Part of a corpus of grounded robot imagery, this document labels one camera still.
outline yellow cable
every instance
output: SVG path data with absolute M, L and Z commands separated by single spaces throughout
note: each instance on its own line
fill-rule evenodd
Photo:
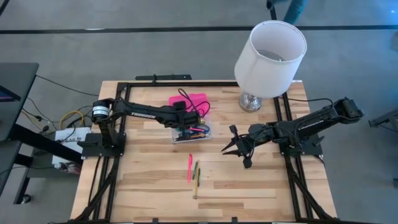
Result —
M 65 118 L 66 118 L 67 116 L 73 115 L 73 114 L 79 114 L 79 115 L 81 116 L 81 121 L 80 121 L 79 126 L 81 126 L 81 125 L 83 124 L 83 122 L 85 122 L 85 117 L 83 116 L 83 114 L 82 114 L 80 111 L 71 111 L 71 112 L 65 114 L 65 115 L 62 117 L 62 119 L 60 120 L 60 125 L 59 125 L 59 129 L 60 129 L 60 130 L 62 130 L 62 122 L 63 122 L 63 120 L 65 120 Z

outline clear plastic container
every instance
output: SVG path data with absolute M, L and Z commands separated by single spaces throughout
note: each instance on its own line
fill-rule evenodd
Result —
M 206 115 L 202 119 L 205 121 L 204 124 L 209 127 L 209 131 L 205 134 L 205 137 L 178 141 L 177 138 L 179 137 L 179 134 L 181 134 L 181 131 L 179 131 L 175 128 L 172 128 L 171 129 L 172 142 L 173 143 L 183 143 L 183 142 L 201 141 L 201 140 L 207 140 L 207 139 L 213 138 L 213 128 L 211 127 L 210 116 Z

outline white lampshade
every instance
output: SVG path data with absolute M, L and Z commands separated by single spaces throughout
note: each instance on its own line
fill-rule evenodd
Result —
M 307 51 L 304 35 L 282 21 L 258 24 L 235 65 L 235 78 L 244 92 L 261 98 L 283 94 Z

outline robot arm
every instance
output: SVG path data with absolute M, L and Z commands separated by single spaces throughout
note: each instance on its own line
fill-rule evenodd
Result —
M 154 119 L 165 128 L 189 128 L 200 123 L 200 116 L 196 111 L 186 112 L 185 102 L 176 102 L 173 106 L 147 106 L 130 103 L 126 100 L 111 98 L 99 100 L 93 104 L 93 123 L 102 125 L 113 123 L 121 116 L 135 116 Z
M 338 123 L 356 123 L 363 115 L 364 113 L 358 109 L 353 100 L 344 98 L 334 102 L 333 105 L 326 106 L 293 121 L 252 124 L 249 127 L 248 134 L 238 135 L 236 127 L 232 125 L 229 128 L 234 137 L 221 151 L 236 144 L 237 150 L 224 154 L 243 156 L 245 168 L 250 168 L 252 165 L 251 156 L 256 146 L 269 141 L 284 143 L 290 148 L 289 154 L 294 156 L 302 151 L 301 142 L 307 141 L 314 134 Z
M 154 119 L 165 128 L 188 129 L 200 124 L 201 117 L 196 111 L 186 112 L 185 102 L 176 102 L 173 106 L 153 107 L 130 103 L 126 100 L 111 98 L 93 103 L 91 120 L 99 126 L 99 133 L 89 133 L 84 141 L 78 142 L 83 148 L 83 157 L 123 155 L 126 142 L 125 133 L 117 133 L 114 122 L 122 116 L 136 116 Z

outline lamp base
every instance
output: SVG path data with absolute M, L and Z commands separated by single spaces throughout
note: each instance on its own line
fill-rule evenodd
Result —
M 242 92 L 239 97 L 239 106 L 242 110 L 252 113 L 260 109 L 262 105 L 262 98 Z

